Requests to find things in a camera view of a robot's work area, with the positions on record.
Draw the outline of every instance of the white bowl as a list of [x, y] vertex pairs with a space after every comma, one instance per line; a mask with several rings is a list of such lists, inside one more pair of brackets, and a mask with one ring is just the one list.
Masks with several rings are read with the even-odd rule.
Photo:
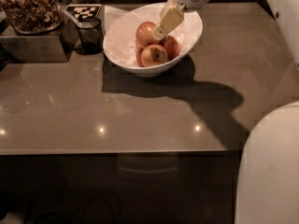
[[106, 56], [114, 64], [140, 77], [157, 76], [177, 64], [195, 46], [202, 34], [203, 23], [197, 12], [185, 13], [183, 23], [170, 33], [181, 46], [179, 56], [153, 67], [139, 67], [136, 62], [135, 31], [143, 21], [158, 22], [163, 7], [164, 3], [143, 6], [115, 21], [104, 38]]

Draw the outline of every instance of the countertop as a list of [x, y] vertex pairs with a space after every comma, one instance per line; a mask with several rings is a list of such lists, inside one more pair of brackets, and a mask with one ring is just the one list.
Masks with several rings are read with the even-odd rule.
[[[105, 28], [134, 6], [104, 6]], [[299, 100], [277, 23], [255, 3], [207, 4], [200, 42], [157, 77], [103, 53], [0, 72], [0, 154], [234, 151], [267, 113]]]

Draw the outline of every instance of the apple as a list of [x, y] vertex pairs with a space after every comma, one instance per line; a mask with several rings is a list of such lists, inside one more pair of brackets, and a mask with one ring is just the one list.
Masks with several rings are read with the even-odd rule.
[[173, 36], [168, 35], [166, 38], [160, 41], [159, 45], [166, 49], [168, 61], [171, 61], [179, 56], [180, 44]]
[[152, 21], [142, 22], [135, 32], [135, 42], [137, 46], [145, 48], [148, 45], [159, 44], [160, 40], [152, 36], [152, 31], [155, 28], [155, 23]]
[[149, 45], [144, 48], [141, 54], [141, 61], [145, 67], [151, 67], [168, 62], [167, 51], [160, 45]]
[[138, 51], [136, 52], [136, 61], [140, 67], [144, 67], [144, 64], [142, 63], [142, 60], [141, 60], [142, 51], [143, 51], [143, 49], [138, 49]]

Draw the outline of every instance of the jar of nuts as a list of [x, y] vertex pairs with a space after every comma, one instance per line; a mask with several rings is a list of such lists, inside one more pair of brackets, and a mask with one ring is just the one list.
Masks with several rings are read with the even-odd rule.
[[9, 24], [21, 34], [40, 34], [58, 27], [64, 19], [57, 0], [0, 0]]

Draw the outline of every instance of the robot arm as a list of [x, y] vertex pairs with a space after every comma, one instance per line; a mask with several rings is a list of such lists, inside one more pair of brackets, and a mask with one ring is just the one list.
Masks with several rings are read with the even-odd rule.
[[200, 9], [209, 0], [168, 0], [160, 13], [153, 36], [163, 39], [184, 21], [184, 13]]

